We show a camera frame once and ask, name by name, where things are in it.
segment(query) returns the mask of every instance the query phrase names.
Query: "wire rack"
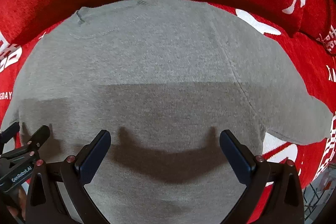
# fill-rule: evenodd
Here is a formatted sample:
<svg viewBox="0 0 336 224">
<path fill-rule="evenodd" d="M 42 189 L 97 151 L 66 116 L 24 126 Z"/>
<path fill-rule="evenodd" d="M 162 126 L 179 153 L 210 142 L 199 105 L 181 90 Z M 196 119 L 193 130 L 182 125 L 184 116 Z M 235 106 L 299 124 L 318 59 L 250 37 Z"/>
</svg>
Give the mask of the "wire rack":
<svg viewBox="0 0 336 224">
<path fill-rule="evenodd" d="M 311 189 L 314 192 L 313 197 L 311 197 L 309 201 L 307 201 L 306 196 L 305 196 L 306 189 L 308 187 L 311 187 Z M 314 187 L 311 185 L 311 183 L 303 191 L 303 199 L 305 201 L 304 214 L 306 215 L 304 220 L 307 220 L 310 217 L 310 215 L 313 213 L 313 211 L 316 209 L 316 206 L 317 206 L 318 202 L 321 200 L 321 198 L 322 198 L 322 196 L 323 196 L 323 194 L 326 190 L 324 189 L 320 195 L 318 195 L 316 191 L 317 191 L 317 188 L 314 189 Z"/>
</svg>

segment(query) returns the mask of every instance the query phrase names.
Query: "screw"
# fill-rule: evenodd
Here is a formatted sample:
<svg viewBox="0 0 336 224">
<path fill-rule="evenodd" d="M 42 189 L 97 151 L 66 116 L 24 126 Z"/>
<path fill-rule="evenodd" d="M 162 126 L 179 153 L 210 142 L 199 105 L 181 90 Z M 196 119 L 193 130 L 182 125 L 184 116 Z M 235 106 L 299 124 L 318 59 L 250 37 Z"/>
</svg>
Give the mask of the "screw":
<svg viewBox="0 0 336 224">
<path fill-rule="evenodd" d="M 37 166 L 41 166 L 42 164 L 43 164 L 43 160 L 37 160 L 37 161 L 36 161 L 36 165 L 37 165 Z"/>
<path fill-rule="evenodd" d="M 255 156 L 255 159 L 258 161 L 258 162 L 264 162 L 265 159 L 262 157 L 262 155 L 256 155 Z"/>
<path fill-rule="evenodd" d="M 75 160 L 75 156 L 71 155 L 67 157 L 67 162 L 73 162 Z"/>
<path fill-rule="evenodd" d="M 286 160 L 286 163 L 289 165 L 289 166 L 294 166 L 294 162 L 292 160 Z"/>
</svg>

